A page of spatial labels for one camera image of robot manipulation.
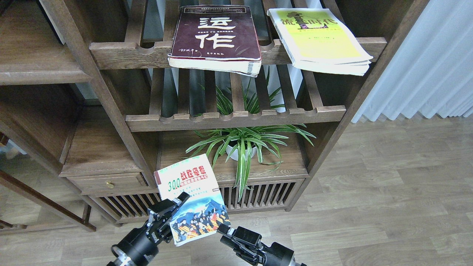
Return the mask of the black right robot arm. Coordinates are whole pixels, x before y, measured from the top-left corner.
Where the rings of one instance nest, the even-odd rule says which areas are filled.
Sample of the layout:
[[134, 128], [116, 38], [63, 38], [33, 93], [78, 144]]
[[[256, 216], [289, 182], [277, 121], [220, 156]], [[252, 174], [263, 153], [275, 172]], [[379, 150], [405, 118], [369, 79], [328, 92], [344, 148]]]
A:
[[235, 254], [252, 266], [305, 266], [295, 261], [294, 251], [277, 242], [266, 246], [262, 236], [254, 231], [238, 226], [234, 229], [220, 224], [217, 231], [223, 234], [220, 242], [231, 247]]

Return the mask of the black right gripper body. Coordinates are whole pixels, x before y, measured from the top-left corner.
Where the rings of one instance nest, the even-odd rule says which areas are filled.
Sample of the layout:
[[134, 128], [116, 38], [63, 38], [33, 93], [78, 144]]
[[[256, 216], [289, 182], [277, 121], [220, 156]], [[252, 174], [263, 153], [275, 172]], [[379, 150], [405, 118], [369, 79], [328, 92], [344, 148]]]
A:
[[238, 227], [233, 237], [222, 236], [220, 242], [233, 249], [238, 257], [257, 266], [295, 266], [294, 251], [274, 242], [266, 246], [262, 236], [254, 231]]

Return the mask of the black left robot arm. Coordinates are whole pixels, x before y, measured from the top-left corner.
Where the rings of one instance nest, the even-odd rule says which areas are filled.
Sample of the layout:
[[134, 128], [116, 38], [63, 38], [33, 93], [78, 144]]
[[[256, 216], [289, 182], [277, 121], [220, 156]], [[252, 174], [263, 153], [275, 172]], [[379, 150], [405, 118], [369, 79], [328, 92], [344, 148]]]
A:
[[172, 216], [190, 198], [182, 192], [172, 200], [164, 199], [148, 210], [149, 218], [140, 228], [132, 229], [118, 244], [111, 247], [116, 256], [109, 266], [147, 266], [159, 252], [158, 245], [172, 239], [169, 223]]

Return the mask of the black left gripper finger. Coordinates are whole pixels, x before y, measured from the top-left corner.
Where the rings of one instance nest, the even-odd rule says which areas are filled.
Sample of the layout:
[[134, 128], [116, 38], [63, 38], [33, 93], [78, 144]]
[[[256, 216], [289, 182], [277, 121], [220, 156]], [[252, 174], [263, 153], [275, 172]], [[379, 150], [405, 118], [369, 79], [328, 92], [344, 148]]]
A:
[[172, 201], [177, 205], [177, 207], [181, 207], [189, 198], [190, 195], [187, 192], [181, 192], [181, 194], [172, 199]]

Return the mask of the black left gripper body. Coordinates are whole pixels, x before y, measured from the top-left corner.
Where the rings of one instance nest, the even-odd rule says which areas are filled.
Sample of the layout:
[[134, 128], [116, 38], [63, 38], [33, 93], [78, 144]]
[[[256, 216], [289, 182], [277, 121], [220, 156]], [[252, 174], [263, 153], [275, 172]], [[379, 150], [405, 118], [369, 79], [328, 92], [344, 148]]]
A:
[[112, 266], [147, 266], [159, 252], [158, 245], [172, 239], [169, 222], [179, 207], [165, 199], [148, 209], [149, 218], [140, 228], [132, 229], [118, 244], [111, 247], [116, 256]]

